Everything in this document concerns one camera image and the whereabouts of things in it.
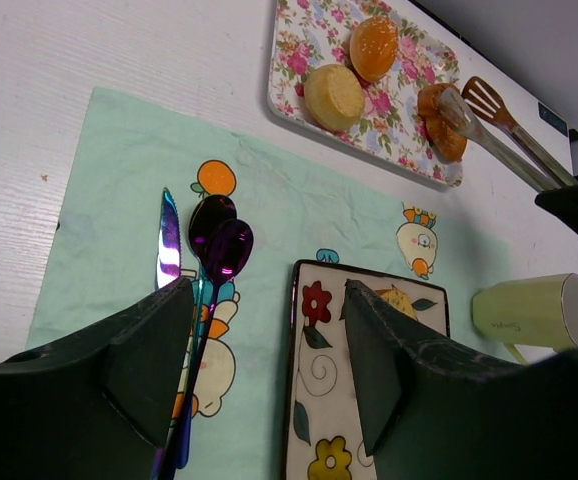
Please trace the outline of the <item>metal kitchen tongs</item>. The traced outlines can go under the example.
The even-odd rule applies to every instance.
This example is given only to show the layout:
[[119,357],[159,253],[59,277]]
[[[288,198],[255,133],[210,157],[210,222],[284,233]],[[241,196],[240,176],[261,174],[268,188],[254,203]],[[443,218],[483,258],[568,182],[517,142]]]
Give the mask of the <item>metal kitchen tongs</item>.
[[500,94],[473,76],[460,92],[437,100],[452,130],[475,142],[536,192],[574,186],[578,180],[510,113]]

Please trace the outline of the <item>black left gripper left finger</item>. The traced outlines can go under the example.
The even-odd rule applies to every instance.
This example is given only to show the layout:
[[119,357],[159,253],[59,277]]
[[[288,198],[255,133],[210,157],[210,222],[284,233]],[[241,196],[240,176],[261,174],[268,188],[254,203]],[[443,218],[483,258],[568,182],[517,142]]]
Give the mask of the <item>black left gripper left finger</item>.
[[0,363],[0,479],[147,479],[168,438],[193,314],[178,279]]

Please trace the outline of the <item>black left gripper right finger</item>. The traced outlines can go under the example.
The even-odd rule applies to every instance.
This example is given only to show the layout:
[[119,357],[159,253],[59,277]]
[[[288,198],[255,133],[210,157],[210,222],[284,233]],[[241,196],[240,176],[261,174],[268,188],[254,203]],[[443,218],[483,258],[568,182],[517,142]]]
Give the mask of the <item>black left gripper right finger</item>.
[[522,366],[346,284],[364,449],[381,479],[578,479],[578,349]]

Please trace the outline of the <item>brown oblong bread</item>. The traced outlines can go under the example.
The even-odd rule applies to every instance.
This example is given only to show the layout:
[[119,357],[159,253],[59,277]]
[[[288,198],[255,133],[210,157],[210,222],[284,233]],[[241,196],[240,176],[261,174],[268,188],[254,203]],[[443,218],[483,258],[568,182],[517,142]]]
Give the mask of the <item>brown oblong bread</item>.
[[456,133],[440,116],[438,100],[445,90],[458,91],[450,83],[436,83],[422,88],[418,92],[417,110],[431,142],[448,162],[454,163],[462,160],[468,140]]

